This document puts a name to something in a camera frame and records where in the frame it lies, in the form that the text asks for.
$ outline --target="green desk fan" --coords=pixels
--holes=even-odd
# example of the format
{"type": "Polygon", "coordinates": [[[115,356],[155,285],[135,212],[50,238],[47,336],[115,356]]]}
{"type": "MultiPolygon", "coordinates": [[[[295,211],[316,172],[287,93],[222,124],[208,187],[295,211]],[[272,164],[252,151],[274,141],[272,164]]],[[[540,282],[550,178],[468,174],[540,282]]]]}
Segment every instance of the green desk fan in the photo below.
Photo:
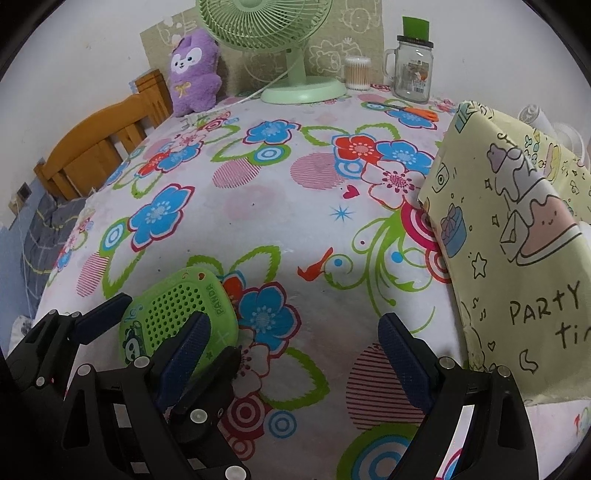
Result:
{"type": "Polygon", "coordinates": [[[335,78],[306,76],[302,44],[329,14],[332,0],[198,0],[204,26],[229,47],[272,53],[285,50],[287,78],[266,88],[266,103],[313,103],[346,93],[335,78]]]}

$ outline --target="cotton swab container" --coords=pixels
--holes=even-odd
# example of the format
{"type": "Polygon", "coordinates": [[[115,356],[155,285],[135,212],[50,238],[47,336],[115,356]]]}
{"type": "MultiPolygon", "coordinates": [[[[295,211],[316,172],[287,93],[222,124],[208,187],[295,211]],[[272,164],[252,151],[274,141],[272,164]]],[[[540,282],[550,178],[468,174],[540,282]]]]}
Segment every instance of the cotton swab container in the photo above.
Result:
{"type": "Polygon", "coordinates": [[[345,86],[352,90],[369,90],[369,57],[345,57],[345,86]]]}

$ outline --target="red flower print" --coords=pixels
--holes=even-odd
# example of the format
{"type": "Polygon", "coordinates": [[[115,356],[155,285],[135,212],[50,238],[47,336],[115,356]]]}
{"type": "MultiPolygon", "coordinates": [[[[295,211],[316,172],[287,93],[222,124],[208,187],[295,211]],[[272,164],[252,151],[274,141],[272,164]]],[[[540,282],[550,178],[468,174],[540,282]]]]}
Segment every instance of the red flower print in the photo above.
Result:
{"type": "Polygon", "coordinates": [[[242,283],[240,276],[238,274],[229,274],[223,279],[222,287],[232,302],[236,316],[239,317],[238,304],[244,295],[244,284],[242,283]]]}
{"type": "Polygon", "coordinates": [[[146,165],[144,165],[143,167],[141,167],[138,170],[138,175],[140,177],[146,177],[146,176],[150,175],[153,171],[156,170],[156,167],[158,166],[160,161],[164,160],[169,155],[170,155],[170,150],[168,150],[166,152],[162,152],[162,153],[156,153],[156,155],[154,155],[152,158],[150,158],[148,160],[146,165]]]}
{"type": "Polygon", "coordinates": [[[375,165],[382,158],[375,148],[375,139],[369,135],[339,136],[333,139],[333,145],[335,155],[342,160],[363,160],[375,165]]]}

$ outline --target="gray blanket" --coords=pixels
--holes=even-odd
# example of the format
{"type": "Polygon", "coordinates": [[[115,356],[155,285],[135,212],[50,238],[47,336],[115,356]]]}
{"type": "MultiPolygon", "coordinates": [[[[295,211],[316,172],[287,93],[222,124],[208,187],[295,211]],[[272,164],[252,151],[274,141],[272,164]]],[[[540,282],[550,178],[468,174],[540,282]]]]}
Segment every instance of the gray blanket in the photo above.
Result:
{"type": "Polygon", "coordinates": [[[33,216],[24,244],[24,277],[32,315],[37,312],[41,295],[61,248],[68,240],[86,199],[70,202],[45,194],[33,216]]]}

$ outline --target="blue gripper pad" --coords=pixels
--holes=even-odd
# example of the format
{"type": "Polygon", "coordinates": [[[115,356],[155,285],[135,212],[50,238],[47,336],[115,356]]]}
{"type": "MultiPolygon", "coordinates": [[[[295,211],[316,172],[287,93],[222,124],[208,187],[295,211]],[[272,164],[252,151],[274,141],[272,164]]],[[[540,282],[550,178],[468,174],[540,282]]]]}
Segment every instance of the blue gripper pad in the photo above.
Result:
{"type": "Polygon", "coordinates": [[[380,318],[378,339],[410,404],[425,415],[431,412],[437,383],[435,354],[423,340],[411,335],[395,313],[380,318]]]}
{"type": "Polygon", "coordinates": [[[111,327],[117,325],[133,299],[125,293],[119,293],[97,308],[89,311],[74,324],[70,340],[88,345],[111,327]]]}
{"type": "MultiPolygon", "coordinates": [[[[154,401],[159,411],[164,412],[178,402],[211,337],[212,325],[209,317],[202,312],[194,312],[187,323],[195,317],[194,325],[187,325],[189,331],[160,374],[160,387],[154,401]]],[[[183,327],[176,336],[182,335],[184,330],[183,327]]]]}

